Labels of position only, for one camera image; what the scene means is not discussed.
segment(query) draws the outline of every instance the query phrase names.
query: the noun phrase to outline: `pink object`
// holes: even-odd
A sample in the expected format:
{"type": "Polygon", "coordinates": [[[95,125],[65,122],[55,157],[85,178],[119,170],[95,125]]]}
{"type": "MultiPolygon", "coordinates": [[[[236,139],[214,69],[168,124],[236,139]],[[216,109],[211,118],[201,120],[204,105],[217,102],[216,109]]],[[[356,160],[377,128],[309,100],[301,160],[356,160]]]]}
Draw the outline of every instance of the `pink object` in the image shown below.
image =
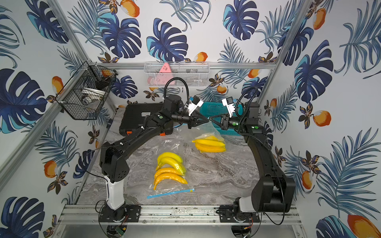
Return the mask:
{"type": "Polygon", "coordinates": [[[148,78],[148,84],[153,86],[153,84],[157,86],[165,85],[171,78],[173,78],[171,67],[168,63],[164,63],[163,67],[160,69],[159,74],[156,75],[156,81],[154,78],[148,78]]]}

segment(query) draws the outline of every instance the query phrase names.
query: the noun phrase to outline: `banana bunch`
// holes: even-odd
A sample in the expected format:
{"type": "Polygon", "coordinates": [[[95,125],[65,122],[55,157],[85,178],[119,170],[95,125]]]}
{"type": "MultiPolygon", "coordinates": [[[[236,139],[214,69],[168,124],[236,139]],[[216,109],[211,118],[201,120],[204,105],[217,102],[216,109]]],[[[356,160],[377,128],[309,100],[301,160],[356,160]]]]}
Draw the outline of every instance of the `banana bunch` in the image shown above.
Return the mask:
{"type": "Polygon", "coordinates": [[[154,190],[156,190],[157,185],[165,179],[171,179],[182,184],[187,184],[188,182],[180,177],[184,176],[185,172],[186,169],[182,164],[182,158],[180,156],[171,152],[162,153],[157,158],[154,190]],[[161,168],[165,164],[169,164],[172,168],[161,168]]]}
{"type": "Polygon", "coordinates": [[[196,148],[201,152],[224,152],[226,151],[224,141],[219,140],[215,136],[208,136],[202,139],[192,141],[195,143],[196,148]]]}

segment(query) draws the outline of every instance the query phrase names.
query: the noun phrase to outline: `wall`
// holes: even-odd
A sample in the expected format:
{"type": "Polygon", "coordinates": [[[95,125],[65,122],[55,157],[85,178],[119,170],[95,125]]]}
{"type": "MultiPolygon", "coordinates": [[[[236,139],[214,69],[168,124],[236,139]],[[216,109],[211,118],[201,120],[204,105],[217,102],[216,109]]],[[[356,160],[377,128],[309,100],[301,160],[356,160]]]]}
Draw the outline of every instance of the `wall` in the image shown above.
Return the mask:
{"type": "MultiPolygon", "coordinates": [[[[51,106],[47,99],[61,90],[80,60],[43,1],[0,3],[0,29],[1,164],[51,106]]],[[[111,116],[107,107],[97,121],[74,121],[59,113],[0,193],[0,237],[52,235],[111,116]]]]}
{"type": "Polygon", "coordinates": [[[309,238],[381,236],[380,8],[314,1],[289,52],[300,56],[281,66],[261,104],[309,238]]]}
{"type": "MultiPolygon", "coordinates": [[[[283,42],[281,36],[298,4],[296,0],[290,3],[284,0],[68,0],[61,2],[61,7],[94,62],[274,62],[277,45],[283,42]],[[274,14],[274,7],[286,4],[288,7],[281,10],[285,20],[269,28],[272,17],[269,11],[274,14]]],[[[226,96],[238,98],[247,85],[257,84],[260,92],[268,73],[263,70],[258,74],[258,70],[251,69],[212,71],[211,85],[198,88],[200,91],[195,89],[191,95],[199,93],[206,101],[221,101],[226,96]]],[[[148,88],[142,70],[120,72],[121,77],[127,75],[132,79],[119,78],[117,88],[130,87],[127,89],[130,92],[112,95],[116,105],[126,104],[127,100],[152,102],[144,98],[162,96],[158,89],[148,88]]]]}

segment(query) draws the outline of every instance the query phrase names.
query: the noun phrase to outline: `blue basket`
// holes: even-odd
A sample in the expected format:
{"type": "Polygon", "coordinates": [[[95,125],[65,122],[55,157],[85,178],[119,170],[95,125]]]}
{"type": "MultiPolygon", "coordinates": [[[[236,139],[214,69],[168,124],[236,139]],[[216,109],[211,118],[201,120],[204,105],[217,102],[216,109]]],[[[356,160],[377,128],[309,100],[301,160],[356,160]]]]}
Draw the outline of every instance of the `blue basket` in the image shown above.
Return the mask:
{"type": "MultiPolygon", "coordinates": [[[[243,108],[242,105],[238,105],[239,114],[242,115],[243,108]]],[[[221,102],[204,102],[200,108],[200,113],[206,117],[216,116],[220,114],[227,114],[227,108],[222,105],[221,102]]],[[[213,126],[221,135],[230,135],[230,136],[239,136],[237,132],[233,129],[222,130],[219,126],[213,123],[213,126]]]]}

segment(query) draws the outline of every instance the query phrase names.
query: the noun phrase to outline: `black case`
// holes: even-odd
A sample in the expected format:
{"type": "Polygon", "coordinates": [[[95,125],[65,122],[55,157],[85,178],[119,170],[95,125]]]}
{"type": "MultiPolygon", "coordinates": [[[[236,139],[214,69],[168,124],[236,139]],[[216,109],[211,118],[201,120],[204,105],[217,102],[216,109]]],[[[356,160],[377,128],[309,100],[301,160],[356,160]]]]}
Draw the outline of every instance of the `black case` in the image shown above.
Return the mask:
{"type": "Polygon", "coordinates": [[[126,106],[126,111],[124,112],[122,123],[119,127],[119,133],[122,136],[127,136],[128,131],[134,131],[143,124],[144,115],[152,115],[160,111],[163,107],[163,103],[136,103],[129,104],[126,106]]]}

